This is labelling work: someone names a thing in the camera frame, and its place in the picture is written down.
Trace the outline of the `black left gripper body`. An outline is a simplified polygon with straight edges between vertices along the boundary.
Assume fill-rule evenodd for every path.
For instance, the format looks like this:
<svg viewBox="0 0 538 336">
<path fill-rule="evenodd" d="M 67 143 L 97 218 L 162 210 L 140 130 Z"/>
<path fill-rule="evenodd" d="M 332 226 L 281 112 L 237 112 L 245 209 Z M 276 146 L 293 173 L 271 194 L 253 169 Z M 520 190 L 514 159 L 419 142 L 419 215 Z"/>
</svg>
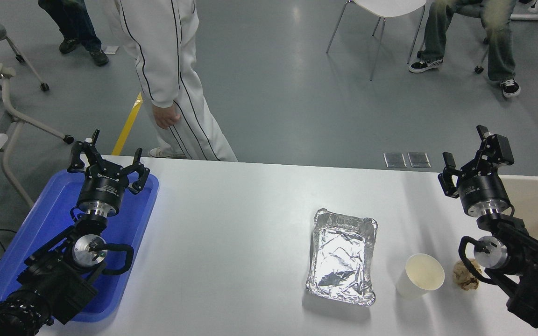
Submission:
<svg viewBox="0 0 538 336">
<path fill-rule="evenodd" d="M 88 204 L 100 202 L 109 205 L 113 210 L 120 210 L 126 177 L 114 172 L 108 176 L 98 168 L 88 168 L 84 172 L 84 183 L 77 200 L 77 206 L 86 210 Z"/>
</svg>

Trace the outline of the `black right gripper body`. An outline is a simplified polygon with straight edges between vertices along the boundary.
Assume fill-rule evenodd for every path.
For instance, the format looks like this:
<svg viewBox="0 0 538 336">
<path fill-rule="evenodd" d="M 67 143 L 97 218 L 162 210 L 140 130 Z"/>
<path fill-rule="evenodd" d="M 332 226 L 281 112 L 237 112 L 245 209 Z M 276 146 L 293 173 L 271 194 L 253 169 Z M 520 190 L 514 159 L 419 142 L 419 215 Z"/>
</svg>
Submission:
<svg viewBox="0 0 538 336">
<path fill-rule="evenodd" d="M 486 175 L 461 172 L 456 188 L 465 213 L 486 213 L 488 210 L 504 212 L 511 206 L 498 172 Z"/>
</svg>

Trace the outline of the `person's hand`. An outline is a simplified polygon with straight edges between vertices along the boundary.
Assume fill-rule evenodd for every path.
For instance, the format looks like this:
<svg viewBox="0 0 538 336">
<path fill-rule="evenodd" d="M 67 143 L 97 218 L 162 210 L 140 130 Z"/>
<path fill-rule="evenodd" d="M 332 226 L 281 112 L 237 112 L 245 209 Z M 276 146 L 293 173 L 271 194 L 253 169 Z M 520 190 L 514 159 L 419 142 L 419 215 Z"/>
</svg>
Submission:
<svg viewBox="0 0 538 336">
<path fill-rule="evenodd" d="M 167 108 L 153 104 L 151 111 L 154 123 L 162 129 L 174 126 L 182 119 L 182 115 L 177 112 L 176 104 L 172 104 Z"/>
</svg>

